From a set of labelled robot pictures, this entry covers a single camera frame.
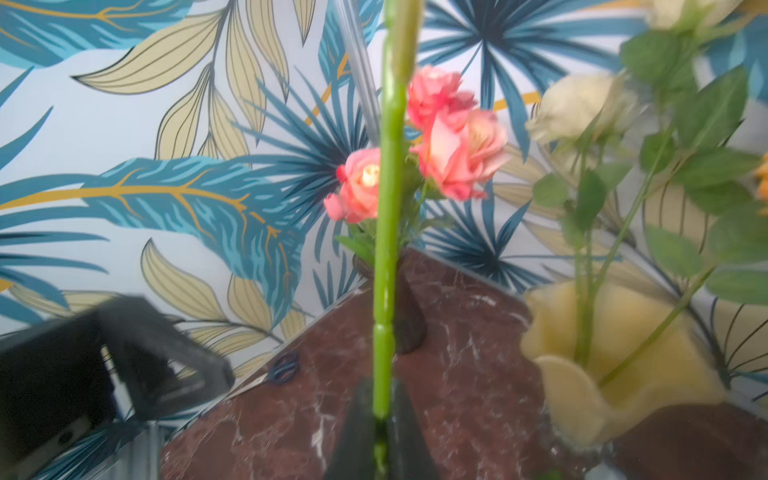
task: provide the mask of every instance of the blue scissors handle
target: blue scissors handle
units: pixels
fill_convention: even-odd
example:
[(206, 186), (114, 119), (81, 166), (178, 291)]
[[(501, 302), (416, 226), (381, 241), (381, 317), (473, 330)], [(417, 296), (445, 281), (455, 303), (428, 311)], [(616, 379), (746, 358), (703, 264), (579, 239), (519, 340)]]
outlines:
[(270, 367), (266, 373), (266, 379), (277, 385), (288, 383), (301, 370), (299, 365), (299, 354), (296, 352), (286, 353), (278, 357), (277, 361)]

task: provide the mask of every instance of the green leaf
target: green leaf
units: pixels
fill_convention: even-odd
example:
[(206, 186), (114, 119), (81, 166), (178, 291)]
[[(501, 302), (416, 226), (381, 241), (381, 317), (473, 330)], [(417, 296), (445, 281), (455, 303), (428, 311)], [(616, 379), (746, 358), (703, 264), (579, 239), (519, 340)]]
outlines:
[(576, 226), (576, 221), (574, 220), (573, 215), (558, 218), (558, 223), (563, 232), (563, 240), (565, 240), (568, 245), (576, 250), (584, 248), (584, 245), (586, 244), (584, 231), (579, 230)]
[(533, 186), (533, 201), (542, 207), (562, 207), (569, 197), (568, 184), (557, 174), (544, 175)]
[(680, 39), (667, 30), (648, 30), (621, 45), (621, 63), (638, 80), (660, 84), (677, 66)]
[(373, 242), (344, 237), (343, 235), (336, 235), (334, 239), (343, 246), (349, 248), (355, 255), (360, 257), (363, 262), (368, 263), (369, 265), (374, 264)]
[(686, 0), (683, 2), (680, 17), (673, 26), (674, 31), (688, 33), (696, 30), (714, 6), (714, 2), (709, 2), (708, 5), (705, 5), (704, 2), (699, 3), (695, 0)]
[(768, 260), (768, 217), (765, 208), (748, 203), (728, 210), (710, 228), (710, 250), (721, 263), (754, 263)]
[(704, 267), (699, 250), (686, 237), (663, 228), (646, 227), (645, 239), (656, 262), (674, 275), (693, 276)]
[(715, 270), (707, 288), (718, 298), (747, 305), (768, 305), (768, 272)]
[(690, 58), (679, 63), (670, 73), (667, 83), (660, 89), (663, 91), (664, 100), (675, 107), (680, 107), (699, 91)]
[(419, 233), (428, 228), (453, 228), (456, 226), (456, 219), (450, 215), (443, 215), (441, 217), (428, 218), (422, 221), (419, 227)]
[(579, 180), (574, 210), (574, 221), (579, 230), (587, 231), (592, 228), (594, 219), (600, 210), (603, 210), (606, 195), (605, 185), (600, 177), (592, 170), (586, 170)]
[(409, 202), (414, 201), (416, 191), (421, 188), (424, 177), (419, 166), (410, 160), (406, 160), (402, 168), (402, 205), (407, 207)]
[(674, 123), (685, 147), (716, 147), (739, 127), (746, 107), (746, 70), (734, 68), (686, 101)]
[(591, 122), (589, 122), (589, 125), (587, 125), (587, 128), (584, 129), (584, 132), (581, 133), (579, 138), (576, 139), (576, 141), (573, 143), (575, 149), (577, 152), (584, 152), (587, 151), (589, 148), (590, 143), (592, 143), (592, 140), (595, 137), (595, 130), (598, 128), (598, 122), (600, 121), (600, 114), (602, 113), (602, 110), (598, 112), (597, 115), (594, 116)]
[(432, 178), (427, 180), (426, 200), (445, 200), (445, 195), (442, 194)]
[(722, 215), (731, 208), (748, 204), (752, 201), (750, 191), (742, 184), (733, 180), (710, 187), (685, 187), (685, 193), (690, 198), (690, 201), (694, 202), (694, 205), (708, 214), (717, 216)]
[(661, 158), (656, 164), (654, 174), (664, 171), (674, 158), (675, 145), (671, 138), (664, 140), (666, 135), (662, 133), (652, 134), (645, 137), (643, 146), (640, 149), (640, 168), (645, 173), (650, 173), (659, 155)]
[(603, 181), (606, 191), (613, 191), (618, 187), (624, 177), (627, 176), (629, 170), (632, 170), (632, 164), (629, 162), (612, 162), (609, 164), (598, 165), (594, 169), (594, 172), (598, 174), (600, 180)]
[(757, 155), (725, 147), (706, 149), (689, 158), (676, 172), (673, 181), (692, 188), (723, 184), (748, 174), (760, 162)]
[(348, 223), (346, 227), (347, 230), (349, 230), (349, 237), (353, 240), (360, 242), (372, 240), (371, 236), (368, 235), (362, 228), (360, 228), (360, 225), (357, 223)]

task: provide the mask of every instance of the black holder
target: black holder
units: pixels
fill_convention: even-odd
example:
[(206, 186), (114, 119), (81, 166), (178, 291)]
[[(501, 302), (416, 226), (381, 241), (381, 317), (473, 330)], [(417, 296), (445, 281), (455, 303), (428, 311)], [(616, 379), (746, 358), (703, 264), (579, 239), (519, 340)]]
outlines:
[[(371, 410), (372, 401), (373, 382), (363, 379), (357, 385), (347, 410), (336, 451), (323, 480), (375, 478), (373, 447), (379, 427)], [(392, 404), (385, 428), (389, 452), (388, 480), (439, 480), (408, 390), (398, 379), (392, 383)]]
[[(230, 390), (229, 362), (179, 333), (146, 300), (121, 297), (0, 339), (0, 478), (29, 478), (117, 415), (109, 350), (138, 420)], [(171, 360), (196, 370), (179, 379)]]
[[(405, 355), (418, 349), (427, 336), (427, 321), (419, 306), (419, 301), (413, 294), (411, 284), (400, 269), (402, 257), (397, 263), (395, 281), (395, 318), (392, 319), (392, 329), (395, 333), (395, 351)], [(353, 264), (363, 278), (373, 281), (373, 268), (363, 262), (360, 257), (353, 257)]]

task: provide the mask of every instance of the pink rose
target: pink rose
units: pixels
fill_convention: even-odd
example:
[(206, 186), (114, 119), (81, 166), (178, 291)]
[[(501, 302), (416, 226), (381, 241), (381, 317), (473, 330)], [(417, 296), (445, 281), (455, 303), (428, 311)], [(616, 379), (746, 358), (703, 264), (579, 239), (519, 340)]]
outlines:
[(419, 130), (432, 123), (437, 112), (468, 110), (477, 103), (470, 91), (458, 91), (462, 82), (459, 73), (445, 73), (427, 65), (413, 75), (408, 86), (408, 116)]
[(341, 191), (323, 201), (332, 220), (359, 223), (379, 216), (380, 165), (381, 150), (369, 148), (353, 152), (346, 164), (336, 169)]
[(419, 168), (435, 180), (443, 195), (465, 201), (485, 194), (475, 183), (488, 181), (509, 159), (507, 134), (492, 111), (439, 112), (424, 132), (424, 142), (412, 151)]

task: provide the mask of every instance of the wallpaper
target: wallpaper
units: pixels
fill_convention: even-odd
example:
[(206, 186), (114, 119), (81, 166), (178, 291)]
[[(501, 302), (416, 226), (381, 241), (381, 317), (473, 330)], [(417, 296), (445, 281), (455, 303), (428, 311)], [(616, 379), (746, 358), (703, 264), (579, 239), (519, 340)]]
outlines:
[[(426, 214), (457, 220), (428, 231), (428, 250), (513, 293), (572, 274), (560, 213), (530, 202), (552, 166), (524, 123), (568, 72), (619, 68), (618, 45), (645, 28), (638, 4), (429, 2), (419, 61), (462, 72), (508, 127), (515, 159), (486, 199), (427, 203)], [(378, 79), (382, 0), (358, 7)], [(327, 0), (0, 0), (0, 34), (0, 335), (142, 295), (242, 381), (356, 288), (351, 253), (333, 241), (344, 227), (322, 200), (369, 141)], [(766, 41), (768, 17), (757, 16), (697, 63), (702, 84), (748, 65), (752, 99), (734, 141), (760, 154)], [(627, 207), (619, 192), (603, 211), (606, 242)], [(713, 219), (673, 185), (639, 217), (611, 279), (680, 295), (681, 281), (649, 260), (644, 225), (703, 246)], [(768, 309), (706, 293), (694, 306), (723, 380), (768, 406)], [(120, 418), (40, 478), (81, 478), (144, 428), (118, 390)], [(164, 432), (208, 407), (164, 419)]]

